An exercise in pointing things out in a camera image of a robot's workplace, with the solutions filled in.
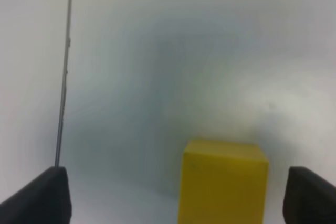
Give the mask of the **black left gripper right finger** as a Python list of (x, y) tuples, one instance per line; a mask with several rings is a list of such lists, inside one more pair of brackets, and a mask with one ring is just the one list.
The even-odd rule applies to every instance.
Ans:
[(306, 167), (291, 166), (282, 214), (286, 224), (335, 224), (335, 186)]

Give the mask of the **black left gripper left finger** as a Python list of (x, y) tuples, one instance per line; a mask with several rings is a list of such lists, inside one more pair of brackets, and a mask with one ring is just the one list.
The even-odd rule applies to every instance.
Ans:
[(1, 203), (1, 223), (70, 223), (72, 204), (65, 167), (52, 166)]

